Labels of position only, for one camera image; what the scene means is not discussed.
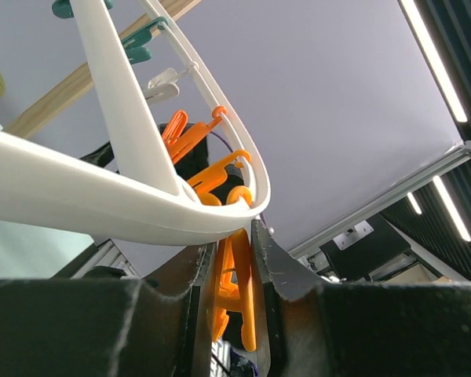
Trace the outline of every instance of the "white clothes peg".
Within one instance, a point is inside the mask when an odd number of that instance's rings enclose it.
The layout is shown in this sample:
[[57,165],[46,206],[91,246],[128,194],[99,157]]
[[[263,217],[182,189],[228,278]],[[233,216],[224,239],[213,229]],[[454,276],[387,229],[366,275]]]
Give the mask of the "white clothes peg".
[[160,75],[157,75],[152,80],[148,82],[148,88],[151,89],[154,86],[162,85],[166,82],[176,82],[178,81],[178,72],[174,68],[167,68]]
[[179,94],[180,88],[172,82],[165,82],[158,86],[153,86],[152,88],[143,90],[144,99],[147,100],[149,104],[157,104],[161,101],[175,98]]

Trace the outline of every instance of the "orange clothes peg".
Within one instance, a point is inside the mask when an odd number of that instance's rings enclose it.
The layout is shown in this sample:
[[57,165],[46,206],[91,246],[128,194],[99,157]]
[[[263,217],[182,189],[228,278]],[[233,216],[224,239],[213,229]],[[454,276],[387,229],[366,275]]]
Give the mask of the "orange clothes peg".
[[[251,205],[251,192],[245,186],[235,187],[227,198],[227,204],[235,203],[242,196]],[[218,340],[228,324],[227,310],[241,312],[243,327],[241,336],[247,351],[257,349],[254,317],[253,273],[251,271],[251,245],[245,229],[240,229],[218,244],[216,255],[213,341]],[[237,284],[232,283],[235,266]]]
[[[195,192],[197,192],[197,195],[215,189],[227,181],[228,174],[225,170],[225,167],[230,165],[232,161],[235,161],[237,157],[244,157],[248,162],[251,161],[250,154],[244,149],[240,149],[239,151],[235,151],[224,157],[217,163],[210,165],[200,173],[197,173],[192,178],[190,178],[187,183],[195,190]],[[243,165],[237,161],[235,162],[235,165],[237,167],[243,167]]]
[[197,196],[205,206],[221,206],[221,201],[211,192],[202,192]]
[[178,110],[173,114],[170,122],[167,123],[166,129],[162,132],[162,139],[166,148],[177,142],[187,123],[188,115],[183,110]]
[[187,132],[181,135],[181,132],[178,133],[177,130],[172,132],[172,135],[177,137],[176,141],[171,144],[166,144],[168,153],[170,154],[171,160],[173,163],[177,163],[182,159],[187,153],[189,153],[206,135],[211,132],[211,130],[218,125],[223,119],[221,114],[227,114],[227,110],[223,106],[217,106],[212,113],[213,120],[205,124],[203,122],[198,122],[194,124]]

